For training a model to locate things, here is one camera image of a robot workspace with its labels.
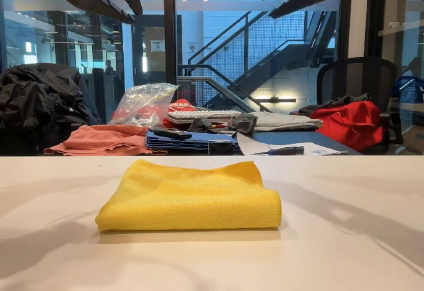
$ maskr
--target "plastic bag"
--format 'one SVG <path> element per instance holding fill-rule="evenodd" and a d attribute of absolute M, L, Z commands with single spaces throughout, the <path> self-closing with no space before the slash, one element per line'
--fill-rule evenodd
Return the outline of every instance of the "plastic bag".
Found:
<path fill-rule="evenodd" d="M 146 84 L 129 88 L 109 124 L 153 127 L 162 122 L 178 86 Z"/>

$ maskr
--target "red bag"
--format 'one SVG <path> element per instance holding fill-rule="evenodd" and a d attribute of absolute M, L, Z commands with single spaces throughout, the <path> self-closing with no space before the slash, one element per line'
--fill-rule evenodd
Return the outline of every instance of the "red bag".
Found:
<path fill-rule="evenodd" d="M 357 151 L 380 143 L 386 132 L 380 126 L 380 110 L 371 101 L 319 109 L 309 117 L 323 120 L 318 132 Z"/>

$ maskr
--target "blue folder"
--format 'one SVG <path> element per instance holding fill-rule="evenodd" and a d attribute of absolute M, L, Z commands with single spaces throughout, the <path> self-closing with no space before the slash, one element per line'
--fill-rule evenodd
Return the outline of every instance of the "blue folder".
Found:
<path fill-rule="evenodd" d="M 190 139 L 178 140 L 170 137 L 160 137 L 155 135 L 152 131 L 146 134 L 146 147 L 153 149 L 184 149 L 184 150 L 208 150 L 210 141 L 230 141 L 234 144 L 234 151 L 240 152 L 237 140 L 234 140 L 230 135 L 223 134 L 209 134 L 209 133 L 195 133 L 191 134 Z"/>

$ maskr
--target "glass window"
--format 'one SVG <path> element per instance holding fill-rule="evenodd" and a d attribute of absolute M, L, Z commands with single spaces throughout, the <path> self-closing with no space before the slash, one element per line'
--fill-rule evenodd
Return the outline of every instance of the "glass window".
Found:
<path fill-rule="evenodd" d="M 123 0 L 113 1 L 129 11 Z M 131 26 L 86 14 L 65 0 L 3 0 L 4 64 L 57 63 L 77 69 L 106 123 L 125 89 L 165 81 L 163 0 L 141 1 L 145 13 Z"/>
<path fill-rule="evenodd" d="M 384 21 L 377 38 L 383 59 L 397 67 L 388 110 L 400 114 L 403 144 L 399 154 L 423 154 L 424 146 L 424 0 L 384 0 Z"/>
<path fill-rule="evenodd" d="M 180 78 L 180 96 L 199 107 L 242 111 L 290 113 L 316 104 L 317 73 L 336 58 L 339 1 L 272 19 L 269 11 L 282 1 L 177 0 L 179 75 L 196 77 Z"/>

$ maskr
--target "yellow microfiber cloth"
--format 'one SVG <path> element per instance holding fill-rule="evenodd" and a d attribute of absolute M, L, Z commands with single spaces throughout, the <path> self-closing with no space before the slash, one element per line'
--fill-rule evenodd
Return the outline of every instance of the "yellow microfiber cloth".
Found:
<path fill-rule="evenodd" d="M 95 218 L 100 231 L 275 228 L 278 193 L 253 162 L 215 170 L 136 161 Z"/>

